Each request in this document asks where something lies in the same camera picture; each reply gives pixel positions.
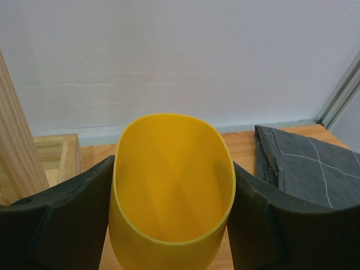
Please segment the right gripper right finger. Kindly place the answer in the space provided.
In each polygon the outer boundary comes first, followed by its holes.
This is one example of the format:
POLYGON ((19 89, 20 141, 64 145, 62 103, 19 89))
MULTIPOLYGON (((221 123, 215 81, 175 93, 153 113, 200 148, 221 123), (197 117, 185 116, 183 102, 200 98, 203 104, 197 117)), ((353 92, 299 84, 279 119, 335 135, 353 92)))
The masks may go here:
POLYGON ((358 269, 359 207, 334 210, 234 166, 227 229, 234 269, 358 269))

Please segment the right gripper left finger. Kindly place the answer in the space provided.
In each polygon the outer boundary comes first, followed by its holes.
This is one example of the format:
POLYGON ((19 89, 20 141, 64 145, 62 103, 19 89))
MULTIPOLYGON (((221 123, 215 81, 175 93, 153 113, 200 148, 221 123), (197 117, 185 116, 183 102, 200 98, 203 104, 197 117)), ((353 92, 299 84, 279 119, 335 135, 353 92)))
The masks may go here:
POLYGON ((98 269, 115 157, 1 206, 1 269, 98 269))

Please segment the orange yellow wine glass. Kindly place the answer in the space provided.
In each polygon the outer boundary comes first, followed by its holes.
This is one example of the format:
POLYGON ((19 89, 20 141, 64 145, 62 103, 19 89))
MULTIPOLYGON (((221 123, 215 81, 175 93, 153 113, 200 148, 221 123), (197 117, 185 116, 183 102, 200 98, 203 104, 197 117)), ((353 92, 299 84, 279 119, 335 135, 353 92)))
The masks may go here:
POLYGON ((117 144, 109 235, 123 269, 207 269, 236 191, 228 147, 209 123, 158 113, 117 144))

